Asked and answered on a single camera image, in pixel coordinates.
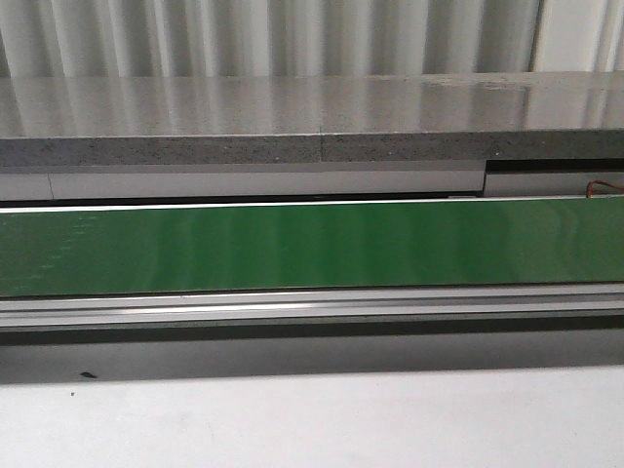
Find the white pleated curtain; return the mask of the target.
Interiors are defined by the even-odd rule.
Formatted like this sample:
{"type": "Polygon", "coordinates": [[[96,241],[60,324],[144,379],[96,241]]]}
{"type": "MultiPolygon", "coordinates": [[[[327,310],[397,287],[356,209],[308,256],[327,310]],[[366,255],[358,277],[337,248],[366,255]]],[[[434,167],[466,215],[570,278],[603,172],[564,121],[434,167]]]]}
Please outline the white pleated curtain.
{"type": "Polygon", "coordinates": [[[616,71],[619,1],[5,1],[5,77],[616,71]]]}

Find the grey speckled stone counter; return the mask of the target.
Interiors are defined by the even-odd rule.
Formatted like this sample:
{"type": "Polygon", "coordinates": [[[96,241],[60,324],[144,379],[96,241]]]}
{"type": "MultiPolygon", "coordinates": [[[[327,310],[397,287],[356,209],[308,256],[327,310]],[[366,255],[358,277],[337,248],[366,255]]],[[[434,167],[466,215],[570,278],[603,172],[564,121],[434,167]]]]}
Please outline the grey speckled stone counter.
{"type": "Polygon", "coordinates": [[[1,82],[7,169],[622,155],[619,72],[1,82]]]}

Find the aluminium conveyor frame rail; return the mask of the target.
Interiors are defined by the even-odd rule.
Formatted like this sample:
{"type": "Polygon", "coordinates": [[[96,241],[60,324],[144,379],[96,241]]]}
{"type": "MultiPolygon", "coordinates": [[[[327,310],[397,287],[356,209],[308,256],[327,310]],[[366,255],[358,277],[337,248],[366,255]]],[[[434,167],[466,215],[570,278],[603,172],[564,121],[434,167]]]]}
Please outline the aluminium conveyor frame rail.
{"type": "Polygon", "coordinates": [[[38,297],[4,345],[620,329],[621,284],[38,297]]]}

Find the green conveyor belt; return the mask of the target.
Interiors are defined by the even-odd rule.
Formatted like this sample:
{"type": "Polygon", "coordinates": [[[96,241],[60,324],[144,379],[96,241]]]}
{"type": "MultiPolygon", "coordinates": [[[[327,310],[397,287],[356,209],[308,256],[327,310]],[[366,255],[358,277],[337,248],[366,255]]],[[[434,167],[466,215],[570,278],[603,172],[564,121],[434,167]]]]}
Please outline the green conveyor belt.
{"type": "Polygon", "coordinates": [[[1,214],[7,298],[622,278],[619,197],[1,214]]]}

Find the white cabinet panel under counter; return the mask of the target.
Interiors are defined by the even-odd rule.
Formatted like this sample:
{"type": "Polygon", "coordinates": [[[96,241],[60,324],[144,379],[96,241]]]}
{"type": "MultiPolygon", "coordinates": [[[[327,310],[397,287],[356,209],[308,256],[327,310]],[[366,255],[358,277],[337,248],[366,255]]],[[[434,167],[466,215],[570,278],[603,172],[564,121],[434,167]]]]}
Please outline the white cabinet panel under counter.
{"type": "Polygon", "coordinates": [[[1,199],[559,196],[596,179],[622,182],[622,159],[4,168],[1,199]]]}

